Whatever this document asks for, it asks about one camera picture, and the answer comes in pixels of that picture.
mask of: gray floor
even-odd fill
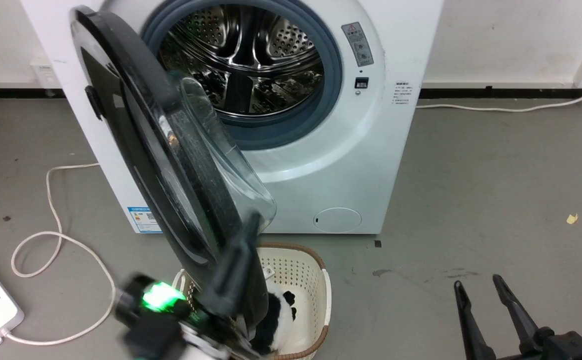
[[[92,161],[67,102],[0,100],[0,280],[26,314],[14,330],[19,337],[66,337],[108,305],[101,270],[71,244],[39,276],[18,278],[9,269],[22,239],[55,230],[46,171]],[[141,271],[169,281],[179,269],[160,235],[131,231],[98,168],[58,173],[52,186],[65,232],[92,246],[115,280]],[[567,224],[575,213],[578,223]],[[318,251],[331,275],[332,326],[316,359],[463,358],[455,280],[467,287],[489,344],[510,355],[517,340],[493,273],[505,276],[540,326],[582,334],[582,103],[524,114],[418,111],[381,235],[265,236],[280,239]],[[383,247],[375,248],[374,240]],[[34,271],[54,243],[30,244],[17,264]],[[110,318],[55,347],[5,341],[0,359],[123,359],[121,330]]]

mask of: warning label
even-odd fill
[[[395,90],[393,91],[393,100],[391,104],[394,105],[408,105],[411,95],[413,95],[413,87],[409,82],[398,81],[395,83]]]
[[[371,54],[371,48],[360,23],[346,23],[342,25],[342,30],[351,45],[357,66],[362,67],[373,64],[373,54]]]
[[[140,233],[161,233],[158,222],[148,207],[127,207]]]

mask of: yellow paper scrap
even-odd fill
[[[575,216],[569,215],[569,218],[567,219],[567,223],[573,225],[574,223],[576,223],[577,219],[579,219],[579,215],[577,215],[577,214],[575,214]]]

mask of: white wall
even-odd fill
[[[19,0],[0,0],[0,87],[36,87],[41,54]],[[425,87],[569,88],[581,59],[582,0],[446,0]]]
[[[39,55],[44,50],[19,0],[0,0],[0,88],[39,87],[29,66]]]

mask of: power cord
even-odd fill
[[[116,297],[116,291],[115,291],[115,282],[113,282],[113,278],[111,277],[111,274],[108,272],[108,269],[106,269],[106,266],[104,265],[104,263],[102,262],[101,259],[99,259],[99,257],[97,256],[97,254],[91,250],[88,246],[86,246],[85,244],[79,242],[76,239],[73,239],[72,237],[69,237],[68,235],[62,234],[62,223],[60,223],[60,218],[57,215],[57,212],[55,210],[55,207],[53,206],[53,199],[51,198],[51,184],[49,181],[49,178],[51,176],[51,173],[53,173],[53,171],[57,171],[57,170],[64,170],[64,169],[83,169],[83,168],[87,168],[87,167],[96,167],[99,166],[98,162],[94,162],[93,164],[81,164],[81,165],[69,165],[69,166],[56,166],[52,169],[50,169],[49,171],[46,172],[46,198],[48,200],[49,203],[49,208],[51,208],[51,212],[53,213],[53,217],[55,218],[55,223],[57,224],[57,231],[41,231],[41,232],[37,232],[33,235],[30,235],[29,237],[27,237],[26,239],[22,240],[21,243],[19,243],[19,245],[15,248],[15,250],[13,250],[13,255],[11,256],[11,269],[12,271],[19,277],[21,278],[31,278],[33,276],[36,276],[37,274],[43,272],[46,270],[46,268],[49,267],[49,265],[51,265],[51,263],[53,262],[53,260],[55,260],[55,258],[57,257],[58,253],[60,253],[60,248],[62,247],[62,239],[68,240],[74,244],[76,244],[77,246],[79,246],[80,248],[83,248],[87,253],[91,254],[93,256],[93,258],[95,258],[95,260],[97,261],[97,263],[99,264],[99,266],[102,268],[102,271],[104,271],[104,274],[106,275],[106,278],[108,279],[108,282],[111,284],[111,302],[108,305],[108,308],[106,308],[106,311],[104,312],[104,315],[102,315],[102,317],[96,321],[93,325],[89,326],[88,328],[85,328],[85,330],[82,330],[78,333],[76,333],[75,335],[71,335],[69,337],[65,337],[64,339],[60,339],[60,340],[53,340],[53,341],[32,341],[32,340],[25,340],[25,339],[21,339],[19,337],[16,337],[15,335],[13,335],[12,333],[5,331],[2,333],[2,335],[4,337],[6,337],[7,339],[11,339],[14,342],[18,342],[21,344],[26,344],[26,345],[32,345],[32,346],[56,346],[58,344],[63,344],[66,342],[69,342],[71,340],[75,340],[78,337],[81,337],[82,335],[85,335],[86,333],[89,333],[90,331],[92,331],[94,328],[97,328],[101,323],[103,323],[106,318],[108,317],[108,315],[111,314],[111,311],[113,310],[113,305],[115,305],[115,297]],[[57,238],[57,244],[55,246],[55,251],[53,252],[53,255],[51,255],[51,258],[49,258],[49,260],[46,262],[46,264],[44,264],[44,266],[42,266],[40,269],[38,269],[38,271],[34,271],[32,273],[21,273],[15,266],[15,258],[17,256],[17,253],[20,251],[20,249],[22,248],[22,246],[24,246],[24,244],[26,244],[27,242],[29,242],[31,239],[34,239],[36,237],[39,237],[41,235],[55,235]],[[180,292],[184,292],[184,287],[185,287],[185,283],[186,283],[186,276],[185,276],[185,270],[181,269],[177,275],[175,276],[175,278],[173,279],[173,283],[172,286],[175,288],[177,287],[177,283],[181,282],[179,285],[179,291]]]
[[[568,105],[577,104],[577,103],[580,103],[581,101],[582,101],[582,97],[576,98],[575,100],[571,100],[571,101],[567,101],[567,102],[560,102],[558,104],[539,105],[539,106],[534,106],[534,107],[527,107],[526,109],[503,109],[501,107],[469,107],[469,106],[453,105],[453,104],[418,105],[415,107],[415,109],[451,108],[451,109],[460,109],[460,110],[471,110],[474,112],[525,113],[525,112],[533,112],[535,110],[540,110],[540,109],[567,107]]]

